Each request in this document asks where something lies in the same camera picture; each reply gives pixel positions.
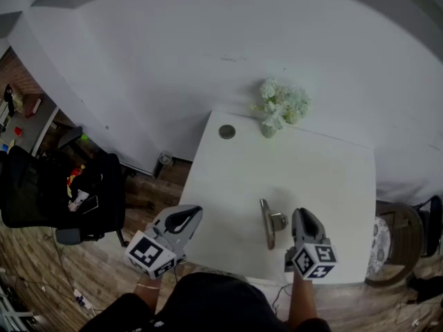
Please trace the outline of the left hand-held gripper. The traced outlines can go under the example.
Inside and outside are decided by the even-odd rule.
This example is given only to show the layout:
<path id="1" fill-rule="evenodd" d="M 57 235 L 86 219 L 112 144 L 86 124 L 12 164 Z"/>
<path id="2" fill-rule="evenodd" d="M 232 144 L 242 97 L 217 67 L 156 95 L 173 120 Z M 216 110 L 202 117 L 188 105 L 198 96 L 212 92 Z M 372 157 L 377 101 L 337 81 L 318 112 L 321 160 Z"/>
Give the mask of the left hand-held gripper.
<path id="1" fill-rule="evenodd" d="M 166 219 L 158 219 L 134 235 L 125 256 L 150 278 L 160 278 L 185 260 L 185 246 L 195 231 L 192 220 L 201 212 L 199 205 L 172 207 Z"/>

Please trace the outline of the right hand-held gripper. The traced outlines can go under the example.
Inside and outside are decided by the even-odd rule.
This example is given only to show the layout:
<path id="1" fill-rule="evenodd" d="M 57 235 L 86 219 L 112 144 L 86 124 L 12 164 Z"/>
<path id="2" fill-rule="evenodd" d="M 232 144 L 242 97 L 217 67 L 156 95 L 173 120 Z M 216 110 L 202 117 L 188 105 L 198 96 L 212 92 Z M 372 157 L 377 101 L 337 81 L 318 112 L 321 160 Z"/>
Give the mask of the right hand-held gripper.
<path id="1" fill-rule="evenodd" d="M 301 229 L 307 237 L 299 239 Z M 294 273 L 307 281 L 326 281 L 338 265 L 338 253 L 325 234 L 323 224 L 306 208 L 292 214 L 292 236 L 284 241 L 284 277 L 289 281 Z"/>

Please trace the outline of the person's right forearm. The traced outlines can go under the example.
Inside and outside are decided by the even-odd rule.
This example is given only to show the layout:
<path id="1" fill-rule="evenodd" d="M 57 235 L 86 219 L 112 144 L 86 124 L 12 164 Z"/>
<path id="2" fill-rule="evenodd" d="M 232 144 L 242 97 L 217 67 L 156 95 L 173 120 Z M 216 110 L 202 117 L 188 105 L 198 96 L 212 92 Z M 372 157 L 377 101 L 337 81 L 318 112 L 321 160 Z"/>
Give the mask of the person's right forearm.
<path id="1" fill-rule="evenodd" d="M 295 330 L 303 322 L 317 318 L 312 281 L 304 280 L 299 273 L 293 274 L 288 326 Z"/>

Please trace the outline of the person's left forearm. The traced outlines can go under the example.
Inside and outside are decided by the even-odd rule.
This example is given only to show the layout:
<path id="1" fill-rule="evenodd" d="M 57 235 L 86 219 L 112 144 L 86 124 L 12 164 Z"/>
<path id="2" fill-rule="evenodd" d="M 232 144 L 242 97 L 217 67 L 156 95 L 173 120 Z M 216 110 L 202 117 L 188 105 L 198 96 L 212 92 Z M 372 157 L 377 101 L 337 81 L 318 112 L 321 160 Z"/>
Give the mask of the person's left forearm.
<path id="1" fill-rule="evenodd" d="M 143 273 L 134 289 L 134 294 L 139 296 L 148 305 L 153 313 L 156 312 L 161 285 L 161 278 L 152 279 Z"/>

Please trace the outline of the white table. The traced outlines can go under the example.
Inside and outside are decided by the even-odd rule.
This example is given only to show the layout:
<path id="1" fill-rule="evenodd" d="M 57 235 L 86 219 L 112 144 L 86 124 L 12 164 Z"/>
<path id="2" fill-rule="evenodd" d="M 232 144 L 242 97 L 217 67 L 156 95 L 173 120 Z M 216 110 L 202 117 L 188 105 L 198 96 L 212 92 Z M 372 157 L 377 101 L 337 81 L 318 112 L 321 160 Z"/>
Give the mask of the white table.
<path id="1" fill-rule="evenodd" d="M 233 138 L 218 134 L 232 125 Z M 284 241 L 266 244 L 260 199 L 274 212 L 306 208 L 336 247 L 338 265 L 326 284 L 365 279 L 372 244 L 376 180 L 371 149 L 293 127 L 267 139 L 257 121 L 212 112 L 183 189 L 183 204 L 203 218 L 185 251 L 189 262 L 238 275 L 287 282 Z"/>

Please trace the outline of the small grey floor container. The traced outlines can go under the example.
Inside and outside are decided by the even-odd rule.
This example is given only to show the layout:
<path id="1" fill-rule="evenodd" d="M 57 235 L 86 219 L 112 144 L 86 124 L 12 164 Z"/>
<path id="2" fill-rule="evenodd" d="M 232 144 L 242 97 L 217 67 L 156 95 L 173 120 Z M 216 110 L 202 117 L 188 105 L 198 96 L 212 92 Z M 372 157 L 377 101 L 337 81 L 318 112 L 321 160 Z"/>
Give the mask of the small grey floor container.
<path id="1" fill-rule="evenodd" d="M 153 178 L 158 178 L 162 169 L 165 166 L 169 166 L 173 163 L 173 155 L 168 151 L 162 151 L 157 158 L 154 170 L 152 172 Z"/>

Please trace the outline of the patterned round seat cushion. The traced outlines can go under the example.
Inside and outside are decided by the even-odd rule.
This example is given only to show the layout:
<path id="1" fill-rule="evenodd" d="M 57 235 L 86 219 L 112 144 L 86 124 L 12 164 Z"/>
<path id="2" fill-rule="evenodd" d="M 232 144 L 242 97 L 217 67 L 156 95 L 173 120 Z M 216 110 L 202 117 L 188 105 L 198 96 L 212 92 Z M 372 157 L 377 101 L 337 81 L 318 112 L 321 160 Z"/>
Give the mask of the patterned round seat cushion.
<path id="1" fill-rule="evenodd" d="M 390 255 L 391 235 L 384 219 L 376 216 L 366 277 L 376 275 Z"/>

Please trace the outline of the person's black clothing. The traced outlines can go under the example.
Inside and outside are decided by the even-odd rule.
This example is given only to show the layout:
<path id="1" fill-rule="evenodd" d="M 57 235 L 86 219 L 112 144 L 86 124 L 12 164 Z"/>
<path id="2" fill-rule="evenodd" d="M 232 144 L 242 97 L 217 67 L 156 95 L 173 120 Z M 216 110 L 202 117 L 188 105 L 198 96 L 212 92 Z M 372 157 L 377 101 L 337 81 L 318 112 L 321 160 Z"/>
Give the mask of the person's black clothing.
<path id="1" fill-rule="evenodd" d="M 233 275 L 200 270 L 182 277 L 153 313 L 134 292 L 125 293 L 79 332 L 332 332 L 319 316 L 292 330 L 265 295 Z"/>

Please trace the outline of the black smartphone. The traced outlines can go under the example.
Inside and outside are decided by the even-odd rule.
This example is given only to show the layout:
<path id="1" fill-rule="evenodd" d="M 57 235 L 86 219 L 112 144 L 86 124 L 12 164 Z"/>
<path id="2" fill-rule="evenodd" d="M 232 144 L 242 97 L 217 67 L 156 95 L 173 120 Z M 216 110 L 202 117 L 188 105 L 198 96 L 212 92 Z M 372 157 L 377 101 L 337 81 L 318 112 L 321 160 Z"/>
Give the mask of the black smartphone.
<path id="1" fill-rule="evenodd" d="M 92 196 L 85 200 L 80 206 L 80 213 L 86 214 L 99 208 L 99 202 L 97 196 Z"/>

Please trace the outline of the dark wicker chair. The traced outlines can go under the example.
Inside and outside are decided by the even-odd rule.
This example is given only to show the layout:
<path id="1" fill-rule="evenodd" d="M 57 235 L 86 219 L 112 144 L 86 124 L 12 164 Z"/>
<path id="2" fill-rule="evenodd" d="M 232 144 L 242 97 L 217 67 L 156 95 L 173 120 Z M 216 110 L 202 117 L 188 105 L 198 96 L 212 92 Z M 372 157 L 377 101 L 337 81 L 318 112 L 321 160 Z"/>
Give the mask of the dark wicker chair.
<path id="1" fill-rule="evenodd" d="M 388 226 L 390 249 L 379 274 L 365 278 L 372 288 L 387 288 L 408 278 L 424 249 L 424 227 L 418 211 L 405 203 L 377 201 L 376 214 Z"/>

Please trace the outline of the crumpled white wrapper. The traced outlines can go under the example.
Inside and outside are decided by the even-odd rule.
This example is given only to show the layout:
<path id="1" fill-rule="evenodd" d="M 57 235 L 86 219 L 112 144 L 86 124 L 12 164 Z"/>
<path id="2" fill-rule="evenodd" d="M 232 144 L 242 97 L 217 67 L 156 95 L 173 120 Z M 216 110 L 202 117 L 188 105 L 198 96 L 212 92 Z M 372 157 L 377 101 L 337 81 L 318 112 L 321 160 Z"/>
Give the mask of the crumpled white wrapper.
<path id="1" fill-rule="evenodd" d="M 70 200 L 68 208 L 70 212 L 75 212 L 87 199 L 89 198 L 89 193 L 82 190 L 77 191 L 77 196 L 74 200 Z"/>

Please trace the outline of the red yellow snack packet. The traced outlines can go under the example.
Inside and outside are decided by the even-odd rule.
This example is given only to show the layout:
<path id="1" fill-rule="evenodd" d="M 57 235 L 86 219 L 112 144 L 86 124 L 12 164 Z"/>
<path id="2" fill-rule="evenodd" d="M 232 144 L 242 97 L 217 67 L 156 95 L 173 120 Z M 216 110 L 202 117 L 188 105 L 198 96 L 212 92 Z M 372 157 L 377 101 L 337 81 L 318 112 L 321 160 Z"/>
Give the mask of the red yellow snack packet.
<path id="1" fill-rule="evenodd" d="M 71 171 L 69 177 L 66 179 L 67 194 L 70 199 L 72 198 L 72 191 L 71 191 L 72 182 L 77 176 L 80 176 L 82 174 L 84 169 L 85 169 L 85 165 L 81 165 L 80 167 L 74 168 Z"/>

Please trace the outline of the white artificial flower bouquet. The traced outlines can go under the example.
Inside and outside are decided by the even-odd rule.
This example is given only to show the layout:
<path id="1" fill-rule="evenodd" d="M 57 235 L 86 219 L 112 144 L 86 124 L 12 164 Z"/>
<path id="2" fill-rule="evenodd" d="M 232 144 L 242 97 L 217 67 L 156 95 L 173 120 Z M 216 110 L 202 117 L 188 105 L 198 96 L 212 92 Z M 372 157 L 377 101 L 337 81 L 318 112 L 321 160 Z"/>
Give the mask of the white artificial flower bouquet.
<path id="1" fill-rule="evenodd" d="M 285 125 L 295 125 L 311 107 L 311 98 L 303 88 L 282 85 L 272 78 L 260 84 L 259 96 L 260 101 L 251 105 L 251 111 L 278 131 Z"/>

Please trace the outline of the black folding chair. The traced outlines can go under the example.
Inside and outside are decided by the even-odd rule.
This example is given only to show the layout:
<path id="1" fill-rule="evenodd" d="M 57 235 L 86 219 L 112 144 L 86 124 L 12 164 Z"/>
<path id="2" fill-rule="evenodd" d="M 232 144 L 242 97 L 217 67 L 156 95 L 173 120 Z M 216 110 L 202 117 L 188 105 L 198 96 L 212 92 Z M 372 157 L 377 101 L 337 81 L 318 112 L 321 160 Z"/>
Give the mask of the black folding chair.
<path id="1" fill-rule="evenodd" d="M 432 196 L 429 200 L 414 205 L 422 220 L 424 230 L 424 247 L 422 257 L 440 255 L 443 251 L 443 199 Z"/>

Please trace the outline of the white floor power strip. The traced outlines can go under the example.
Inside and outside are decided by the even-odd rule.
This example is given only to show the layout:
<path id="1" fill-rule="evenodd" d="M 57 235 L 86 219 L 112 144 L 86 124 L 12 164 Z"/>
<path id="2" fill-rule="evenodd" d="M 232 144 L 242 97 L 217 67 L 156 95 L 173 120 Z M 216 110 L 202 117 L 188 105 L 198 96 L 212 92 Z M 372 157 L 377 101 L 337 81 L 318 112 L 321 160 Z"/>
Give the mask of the white floor power strip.
<path id="1" fill-rule="evenodd" d="M 90 310 L 94 316 L 96 316 L 96 311 L 89 300 L 77 289 L 75 288 L 73 291 L 76 302 L 87 310 Z"/>

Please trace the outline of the black office chair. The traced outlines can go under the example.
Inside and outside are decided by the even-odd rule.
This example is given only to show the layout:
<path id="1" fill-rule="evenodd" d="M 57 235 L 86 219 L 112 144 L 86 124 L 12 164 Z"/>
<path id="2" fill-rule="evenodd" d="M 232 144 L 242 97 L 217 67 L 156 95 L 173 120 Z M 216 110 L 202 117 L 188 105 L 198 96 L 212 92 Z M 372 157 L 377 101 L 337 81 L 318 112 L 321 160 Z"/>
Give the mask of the black office chair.
<path id="1" fill-rule="evenodd" d="M 125 222 L 125 177 L 117 155 L 101 153 L 88 160 L 67 194 L 66 179 L 74 167 L 60 151 L 36 158 L 21 147 L 0 151 L 0 214 L 9 228 L 55 229 L 58 243 L 65 246 L 98 241 L 115 232 L 122 247 Z M 86 214 L 80 207 L 70 212 L 68 204 L 77 191 L 98 197 L 99 208 Z"/>

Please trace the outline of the white desk frame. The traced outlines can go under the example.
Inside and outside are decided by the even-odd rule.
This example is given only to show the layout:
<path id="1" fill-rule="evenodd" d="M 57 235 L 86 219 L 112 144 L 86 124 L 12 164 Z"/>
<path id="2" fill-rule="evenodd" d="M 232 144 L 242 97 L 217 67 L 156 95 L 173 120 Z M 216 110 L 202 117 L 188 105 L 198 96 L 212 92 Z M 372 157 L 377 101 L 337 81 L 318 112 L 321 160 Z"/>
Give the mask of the white desk frame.
<path id="1" fill-rule="evenodd" d="M 44 136 L 46 135 L 46 132 L 48 131 L 51 123 L 53 122 L 53 120 L 54 120 L 54 118 L 57 115 L 59 110 L 60 110 L 59 107 L 55 107 L 53 112 L 49 115 L 48 120 L 44 123 L 44 127 L 43 127 L 42 131 L 40 132 L 40 134 L 39 134 L 39 136 L 38 136 L 38 138 L 37 138 L 37 140 L 36 140 L 36 142 L 35 142 L 35 144 L 34 144 L 34 146 L 32 148 L 32 151 L 31 151 L 31 155 L 32 156 L 36 157 L 38 149 L 40 148 L 40 145 L 41 145 L 41 143 L 42 143 L 42 141 L 44 139 Z"/>

